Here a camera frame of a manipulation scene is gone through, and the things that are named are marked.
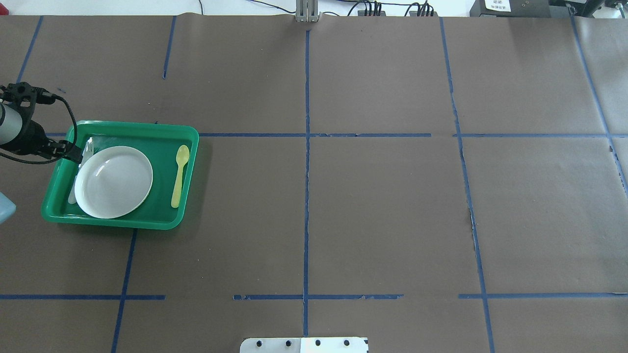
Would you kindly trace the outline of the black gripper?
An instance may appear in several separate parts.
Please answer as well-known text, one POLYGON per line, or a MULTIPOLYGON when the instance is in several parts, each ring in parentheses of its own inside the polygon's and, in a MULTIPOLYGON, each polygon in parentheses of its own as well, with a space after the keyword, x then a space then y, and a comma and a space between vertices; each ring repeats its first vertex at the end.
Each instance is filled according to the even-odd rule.
POLYGON ((27 114, 2 114, 0 127, 1 149, 15 155, 36 155, 43 158, 62 158, 73 163, 83 161, 83 148, 70 141, 46 136, 39 123, 27 114))

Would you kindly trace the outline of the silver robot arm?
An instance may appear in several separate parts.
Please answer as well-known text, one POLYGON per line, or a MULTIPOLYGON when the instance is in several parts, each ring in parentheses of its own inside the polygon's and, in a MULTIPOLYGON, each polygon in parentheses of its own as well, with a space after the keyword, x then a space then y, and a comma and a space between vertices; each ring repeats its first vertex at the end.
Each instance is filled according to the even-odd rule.
POLYGON ((74 141, 49 138, 43 127, 32 120, 32 111, 24 107, 1 105, 1 156, 29 165, 52 164, 67 159, 81 162, 81 149, 74 141))

